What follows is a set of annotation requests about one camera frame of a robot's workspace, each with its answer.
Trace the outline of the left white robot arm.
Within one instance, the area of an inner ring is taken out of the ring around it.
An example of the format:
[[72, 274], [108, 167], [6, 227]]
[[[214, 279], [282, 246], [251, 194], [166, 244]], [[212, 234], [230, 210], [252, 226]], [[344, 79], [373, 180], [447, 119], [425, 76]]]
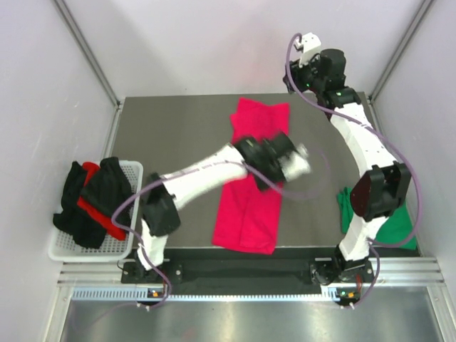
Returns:
[[296, 146], [280, 132], [261, 140], [243, 136], [178, 172], [150, 174], [150, 190], [140, 198], [142, 241], [137, 252], [138, 276], [149, 283], [160, 278], [168, 237], [180, 228], [180, 210], [191, 201], [230, 182], [240, 185], [240, 195], [252, 191], [277, 195], [280, 184], [307, 172], [306, 148]]

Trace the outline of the pink t shirt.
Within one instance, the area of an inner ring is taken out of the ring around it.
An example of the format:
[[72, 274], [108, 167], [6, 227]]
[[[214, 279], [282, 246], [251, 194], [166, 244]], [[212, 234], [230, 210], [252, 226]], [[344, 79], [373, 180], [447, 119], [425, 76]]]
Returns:
[[[287, 103], [265, 105], [241, 98], [230, 116], [235, 143], [251, 135], [257, 140], [289, 132]], [[222, 187], [212, 243], [236, 252], [272, 254], [276, 248], [282, 197], [260, 191], [253, 175]]]

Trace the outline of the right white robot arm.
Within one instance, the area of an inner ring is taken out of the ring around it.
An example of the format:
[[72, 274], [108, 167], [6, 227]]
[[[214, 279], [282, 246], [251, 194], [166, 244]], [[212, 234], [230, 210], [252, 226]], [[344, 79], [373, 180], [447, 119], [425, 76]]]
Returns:
[[357, 261], [369, 254], [368, 243], [381, 226], [403, 206], [410, 184], [408, 167], [385, 148], [365, 116], [361, 98], [346, 86], [346, 58], [341, 50], [296, 44], [301, 56], [289, 62], [284, 82], [290, 93], [311, 91], [341, 134], [356, 161], [360, 179], [350, 193], [354, 211], [345, 237], [338, 244], [341, 259], [332, 265], [342, 282], [358, 274]]

